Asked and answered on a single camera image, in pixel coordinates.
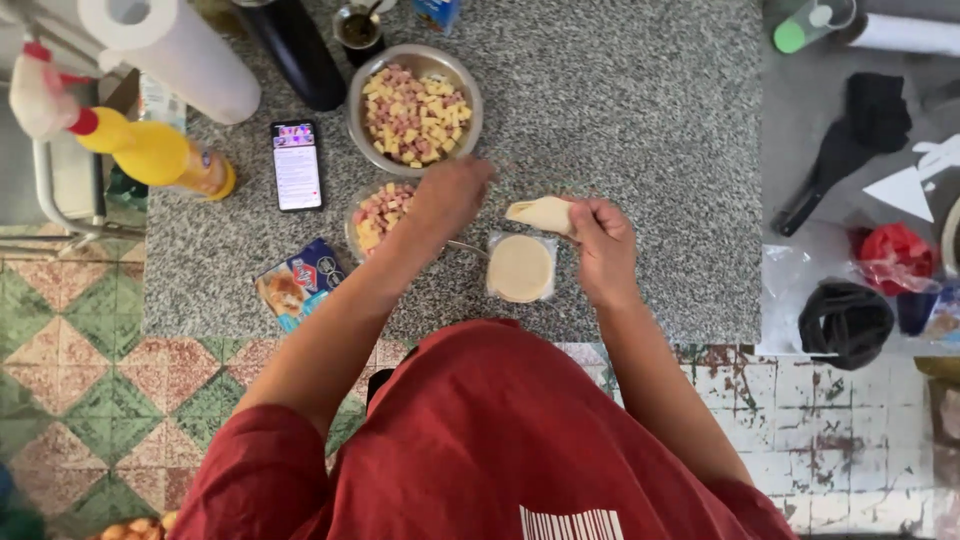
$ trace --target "tiled floor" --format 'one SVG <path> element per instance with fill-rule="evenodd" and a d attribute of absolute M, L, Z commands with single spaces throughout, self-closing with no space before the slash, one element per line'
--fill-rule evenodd
<path fill-rule="evenodd" d="M 83 537 L 177 508 L 277 344 L 142 337 L 142 245 L 105 242 L 72 258 L 0 267 L 0 460 L 59 534 Z M 331 429 L 328 464 L 363 422 L 366 379 L 409 347 L 377 345 Z M 602 345 L 560 347 L 622 404 Z M 934 489 L 924 380 L 909 358 L 846 373 L 730 347 L 678 357 L 797 532 L 920 534 L 951 504 Z"/>

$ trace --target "red shirt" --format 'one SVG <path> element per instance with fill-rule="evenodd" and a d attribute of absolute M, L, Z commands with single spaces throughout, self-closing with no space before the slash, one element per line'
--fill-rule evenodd
<path fill-rule="evenodd" d="M 293 410 L 233 416 L 169 537 L 796 538 L 762 493 L 703 485 L 569 356 L 495 321 L 424 339 L 329 478 Z"/>

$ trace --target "paper towel roll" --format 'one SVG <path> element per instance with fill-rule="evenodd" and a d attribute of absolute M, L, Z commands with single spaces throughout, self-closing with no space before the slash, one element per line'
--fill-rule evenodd
<path fill-rule="evenodd" d="M 84 28 L 107 47 L 106 71 L 125 61 L 223 124 L 259 106 L 256 78 L 185 0 L 80 0 L 78 8 Z"/>
<path fill-rule="evenodd" d="M 960 57 L 960 24 L 865 13 L 840 34 L 851 47 Z"/>

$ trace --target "speckled countertop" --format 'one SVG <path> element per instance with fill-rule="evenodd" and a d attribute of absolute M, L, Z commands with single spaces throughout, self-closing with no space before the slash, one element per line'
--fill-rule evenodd
<path fill-rule="evenodd" d="M 305 0 L 332 41 L 336 3 Z M 753 343 L 760 296 L 760 14 L 754 0 L 472 0 L 451 38 L 427 31 L 408 0 L 386 14 L 387 44 L 447 51 L 484 96 L 477 153 L 494 160 L 494 187 L 461 239 L 527 229 L 500 216 L 512 201 L 599 194 L 634 222 L 637 278 L 667 336 L 687 343 Z M 346 247 L 350 195 L 380 173 L 350 141 L 343 107 L 303 106 L 250 42 L 232 43 L 263 85 L 257 114 L 221 126 L 194 113 L 188 133 L 223 150 L 243 184 L 220 203 L 151 194 L 148 335 L 279 336 L 252 277 L 321 236 Z M 269 124 L 313 118 L 321 132 L 326 208 L 276 209 Z M 447 250 L 413 283 L 384 331 L 417 338 L 485 316 L 519 319 L 552 341 L 596 341 L 576 281 L 575 252 L 559 251 L 554 297 L 512 305 L 486 296 L 484 262 Z"/>

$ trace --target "smartphone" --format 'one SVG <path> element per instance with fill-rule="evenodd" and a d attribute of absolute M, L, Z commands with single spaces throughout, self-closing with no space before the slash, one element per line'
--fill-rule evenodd
<path fill-rule="evenodd" d="M 323 209 L 317 126 L 310 120 L 274 122 L 270 135 L 280 211 Z"/>

